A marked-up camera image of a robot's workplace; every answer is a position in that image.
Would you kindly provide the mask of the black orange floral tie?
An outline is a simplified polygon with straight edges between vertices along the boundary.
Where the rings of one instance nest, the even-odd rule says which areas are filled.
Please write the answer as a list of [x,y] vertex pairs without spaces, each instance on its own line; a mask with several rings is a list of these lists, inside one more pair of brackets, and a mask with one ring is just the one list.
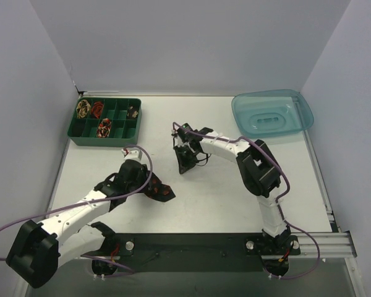
[[171,187],[167,184],[163,184],[160,178],[154,173],[152,173],[151,179],[144,187],[142,193],[158,202],[168,202],[176,197]]

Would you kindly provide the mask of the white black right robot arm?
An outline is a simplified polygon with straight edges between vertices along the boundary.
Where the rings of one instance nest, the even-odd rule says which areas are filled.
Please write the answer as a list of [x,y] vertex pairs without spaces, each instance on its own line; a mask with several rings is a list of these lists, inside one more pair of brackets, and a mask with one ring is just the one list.
[[204,127],[193,130],[187,123],[173,124],[173,149],[176,153],[180,174],[191,170],[203,154],[221,157],[238,166],[245,188],[258,201],[262,217],[262,242],[254,242],[254,249],[265,255],[284,254],[283,259],[299,251],[299,243],[291,234],[280,206],[280,198],[289,192],[289,182],[284,178],[287,189],[278,194],[283,171],[264,141],[251,141],[245,137],[230,139]]

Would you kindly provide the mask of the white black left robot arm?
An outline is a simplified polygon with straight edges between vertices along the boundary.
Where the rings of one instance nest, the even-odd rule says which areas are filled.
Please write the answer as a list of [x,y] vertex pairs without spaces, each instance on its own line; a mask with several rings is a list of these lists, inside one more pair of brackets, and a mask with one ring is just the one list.
[[146,165],[127,160],[119,172],[98,183],[76,207],[66,207],[38,223],[27,220],[15,237],[6,264],[32,287],[43,286],[60,266],[113,240],[114,231],[96,218],[141,192],[150,177]]

